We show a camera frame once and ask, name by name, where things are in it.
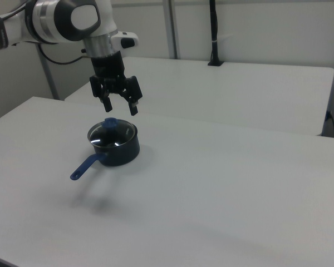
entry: white table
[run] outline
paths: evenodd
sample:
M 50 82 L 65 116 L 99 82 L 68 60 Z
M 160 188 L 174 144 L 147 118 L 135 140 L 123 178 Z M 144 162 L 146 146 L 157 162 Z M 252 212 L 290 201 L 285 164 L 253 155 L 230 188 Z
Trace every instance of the white table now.
M 230 125 L 319 135 L 322 132 L 334 70 L 320 67 L 124 58 L 126 76 L 135 75 L 144 113 Z M 97 105 L 90 84 L 66 98 Z M 128 109 L 120 96 L 113 108 Z
M 114 110 L 140 155 L 69 176 L 99 107 L 0 119 L 0 258 L 37 266 L 334 266 L 334 139 Z

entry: black cable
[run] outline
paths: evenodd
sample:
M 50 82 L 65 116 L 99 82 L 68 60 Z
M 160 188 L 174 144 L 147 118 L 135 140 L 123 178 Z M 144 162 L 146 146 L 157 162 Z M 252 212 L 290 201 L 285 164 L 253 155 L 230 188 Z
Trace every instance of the black cable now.
M 21 11 L 24 11 L 25 10 L 25 7 L 26 7 L 26 3 L 23 4 L 22 7 L 20 7 L 19 9 L 15 10 L 13 13 L 11 13 L 10 15 L 7 15 L 6 17 L 3 17 L 2 19 L 5 21 L 9 18 L 12 18 L 13 16 L 19 14 Z
M 332 116 L 332 113 L 329 114 L 329 118 L 332 119 L 332 122 L 333 122 L 333 128 L 334 128 L 334 118 L 333 118 L 333 116 Z
M 16 9 L 22 7 L 22 5 L 26 4 L 27 2 L 28 2 L 28 0 L 27 1 L 23 1 L 22 3 L 17 4 L 13 9 L 10 10 L 9 13 L 14 12 Z
M 46 60 L 48 60 L 48 61 L 50 61 L 54 64 L 57 64 L 57 65 L 69 65 L 69 64 L 75 63 L 75 62 L 81 60 L 82 58 L 84 58 L 84 57 L 79 57 L 79 58 L 76 58 L 75 60 L 72 60 L 72 61 L 69 61 L 69 62 L 57 62 L 57 61 L 54 61 L 54 60 L 50 59 L 48 57 L 48 55 L 46 55 L 44 53 L 41 44 L 38 44 L 38 49 L 39 49 L 40 53 L 45 57 Z

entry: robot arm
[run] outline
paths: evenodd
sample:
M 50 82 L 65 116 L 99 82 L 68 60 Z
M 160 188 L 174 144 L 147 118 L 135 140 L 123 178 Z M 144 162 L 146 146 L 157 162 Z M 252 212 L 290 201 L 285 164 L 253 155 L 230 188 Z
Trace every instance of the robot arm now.
M 0 50 L 19 42 L 53 45 L 81 40 L 95 70 L 90 78 L 93 95 L 109 112 L 109 94 L 117 93 L 135 115 L 142 93 L 135 76 L 125 77 L 120 50 L 137 46 L 139 39 L 117 30 L 110 0 L 28 0 L 0 16 Z

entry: white wall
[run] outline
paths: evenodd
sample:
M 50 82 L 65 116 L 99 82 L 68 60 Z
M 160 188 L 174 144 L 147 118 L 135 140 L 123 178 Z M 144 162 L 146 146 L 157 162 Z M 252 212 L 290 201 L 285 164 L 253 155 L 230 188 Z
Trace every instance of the white wall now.
M 0 14 L 19 1 L 0 0 Z M 21 43 L 0 51 L 0 117 L 32 96 L 52 98 L 33 44 Z
M 176 2 L 180 58 L 207 61 L 209 6 L 185 2 Z M 334 68 L 334 2 L 219 4 L 217 13 L 223 60 Z M 232 36 L 222 40 L 225 34 Z M 334 84 L 329 109 L 334 116 Z
M 169 58 L 166 25 L 162 1 L 139 0 L 112 1 L 120 3 L 113 8 L 114 20 L 119 31 L 134 32 L 139 36 L 138 47 L 129 48 L 125 56 Z M 56 61 L 70 61 L 81 56 L 82 42 L 78 44 L 57 44 L 55 46 L 43 46 L 47 54 Z M 60 99 L 64 99 L 89 81 L 94 74 L 91 62 L 88 59 L 81 60 L 68 66 L 59 66 L 48 63 L 53 80 L 56 84 Z

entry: blue pot handle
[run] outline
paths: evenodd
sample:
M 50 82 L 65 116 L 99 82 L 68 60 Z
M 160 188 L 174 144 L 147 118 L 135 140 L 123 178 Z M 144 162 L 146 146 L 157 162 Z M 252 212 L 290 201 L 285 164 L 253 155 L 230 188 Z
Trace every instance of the blue pot handle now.
M 97 160 L 103 160 L 106 158 L 107 155 L 105 154 L 93 154 L 90 155 L 79 167 L 78 169 L 73 172 L 71 175 L 71 179 L 73 181 L 78 180 L 86 170 L 89 169 L 89 167 Z

